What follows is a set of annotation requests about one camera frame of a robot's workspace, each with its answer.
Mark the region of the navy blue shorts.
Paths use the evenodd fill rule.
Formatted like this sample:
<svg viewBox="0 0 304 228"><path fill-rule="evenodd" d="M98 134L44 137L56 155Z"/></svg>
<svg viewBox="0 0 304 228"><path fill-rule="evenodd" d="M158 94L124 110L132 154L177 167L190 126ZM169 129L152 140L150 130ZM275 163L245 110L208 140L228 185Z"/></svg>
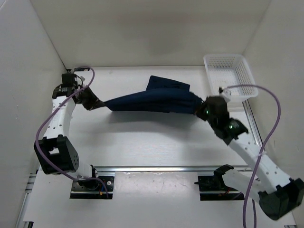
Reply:
<svg viewBox="0 0 304 228"><path fill-rule="evenodd" d="M117 97L104 104L112 111L146 111L195 114L203 100L190 91L190 85L150 76L145 91Z"/></svg>

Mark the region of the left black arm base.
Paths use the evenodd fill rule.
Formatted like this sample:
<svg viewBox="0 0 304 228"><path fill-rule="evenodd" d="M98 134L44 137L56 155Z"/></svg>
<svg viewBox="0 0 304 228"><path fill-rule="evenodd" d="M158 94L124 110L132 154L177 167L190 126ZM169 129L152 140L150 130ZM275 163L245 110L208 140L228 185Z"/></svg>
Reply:
<svg viewBox="0 0 304 228"><path fill-rule="evenodd" d="M97 180L73 181L71 185L71 199L111 200L114 194L114 172L99 172Z"/></svg>

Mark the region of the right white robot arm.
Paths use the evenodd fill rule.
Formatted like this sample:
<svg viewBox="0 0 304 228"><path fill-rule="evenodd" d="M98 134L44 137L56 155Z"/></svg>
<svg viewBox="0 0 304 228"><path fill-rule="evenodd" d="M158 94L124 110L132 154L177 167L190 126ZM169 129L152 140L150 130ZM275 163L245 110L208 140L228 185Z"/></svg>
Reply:
<svg viewBox="0 0 304 228"><path fill-rule="evenodd" d="M196 116L207 121L215 135L234 150L253 169L253 175L258 177L248 190L250 178L231 165L223 165L214 171L213 184L217 189L231 187L248 194L272 220L279 220L301 205L304 182L300 178L292 179L266 154L261 154L262 148L254 142L239 140L239 135L248 133L248 129L239 120L229 116L227 102L223 97L207 97L196 111Z"/></svg>

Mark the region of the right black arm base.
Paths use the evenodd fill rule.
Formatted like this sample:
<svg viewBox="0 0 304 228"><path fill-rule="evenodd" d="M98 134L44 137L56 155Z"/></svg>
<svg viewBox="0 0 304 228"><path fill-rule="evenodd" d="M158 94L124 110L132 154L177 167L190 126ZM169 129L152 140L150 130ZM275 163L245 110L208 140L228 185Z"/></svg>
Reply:
<svg viewBox="0 0 304 228"><path fill-rule="evenodd" d="M213 175L200 175L195 185L199 187L200 201L230 201L244 200L244 194L225 185L222 176L229 170L234 170L231 165L223 165L214 170Z"/></svg>

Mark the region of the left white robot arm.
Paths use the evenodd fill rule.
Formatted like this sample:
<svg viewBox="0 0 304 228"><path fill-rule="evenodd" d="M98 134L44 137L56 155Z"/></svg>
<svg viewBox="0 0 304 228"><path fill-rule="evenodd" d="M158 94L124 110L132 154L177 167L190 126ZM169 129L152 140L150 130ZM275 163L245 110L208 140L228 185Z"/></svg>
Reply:
<svg viewBox="0 0 304 228"><path fill-rule="evenodd" d="M62 74L62 83L52 94L52 114L46 121L46 132L43 137L36 137L34 150L45 174L66 173L75 181L83 180L89 190L95 190L100 183L96 168L80 161L68 138L72 113L77 104L88 111L105 106L84 84L83 77L74 73Z"/></svg>

